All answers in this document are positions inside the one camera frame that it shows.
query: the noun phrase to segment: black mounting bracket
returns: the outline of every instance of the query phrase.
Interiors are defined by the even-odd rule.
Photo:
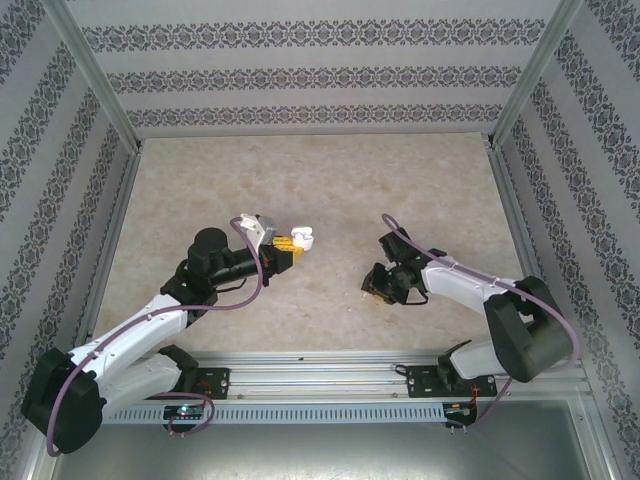
[[[406,379],[409,398],[495,397],[498,394],[495,378],[483,375],[464,380],[449,390],[438,375],[437,365],[396,365],[395,371]]]
[[[206,395],[211,400],[226,400],[229,393],[231,370],[228,368],[198,368],[189,393]],[[154,396],[159,400],[175,400],[175,397]]]

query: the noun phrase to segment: marble surface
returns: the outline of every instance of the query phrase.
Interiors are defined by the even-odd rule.
[[[147,140],[96,334],[158,293],[193,236],[241,212],[274,218],[287,235],[314,228],[313,250],[275,276],[248,307],[210,312],[170,341],[191,351],[445,349],[488,335],[455,302],[389,306],[360,285],[385,263],[383,212],[426,247],[503,277],[520,277],[515,248],[479,134],[340,135]],[[224,294],[219,304],[251,294]]]

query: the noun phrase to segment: damask wallpaper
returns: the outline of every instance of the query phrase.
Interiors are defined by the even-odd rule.
[[[0,5],[0,478],[17,473],[19,408],[38,358],[68,350],[129,152],[42,5]]]
[[[640,478],[639,13],[585,2],[503,145],[624,478]]]
[[[489,133],[558,0],[74,0],[139,136]]]

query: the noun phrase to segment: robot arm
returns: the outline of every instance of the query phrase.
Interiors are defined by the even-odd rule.
[[[495,282],[481,281],[451,268],[452,263],[458,263],[445,252],[431,249],[430,253],[443,262],[432,260],[394,233],[382,237],[380,244],[391,264],[385,267],[376,263],[365,277],[364,291],[386,303],[405,305],[409,291],[416,288],[425,298],[428,293],[449,297],[487,319],[491,341],[469,340],[439,358],[439,376],[450,390],[466,380],[501,373],[528,382],[571,353],[571,339],[546,311]],[[538,278],[500,281],[559,311],[549,289]]]
[[[240,227],[258,252],[264,286],[269,285],[273,275],[289,269],[313,243],[309,227],[294,229],[291,238],[277,237],[275,222],[269,217],[243,214]],[[171,308],[214,305],[221,285],[245,279],[257,271],[248,248],[231,251],[226,234],[220,229],[200,231],[175,275],[139,312],[68,354],[53,348],[39,359],[21,407],[23,415],[46,435],[63,383],[85,360],[88,362],[71,381],[55,420],[54,443],[62,453],[83,446],[100,427],[102,418],[124,407],[174,389],[192,392],[198,363],[175,345],[160,349],[144,363],[131,365],[206,313]],[[171,311],[148,315],[148,319],[140,321],[160,309]],[[123,329],[124,333],[111,338]]]

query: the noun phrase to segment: yellow object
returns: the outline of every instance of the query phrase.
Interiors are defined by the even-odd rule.
[[[281,252],[293,252],[293,263],[295,264],[304,252],[302,247],[296,247],[293,245],[293,238],[276,236],[273,239],[273,246]]]

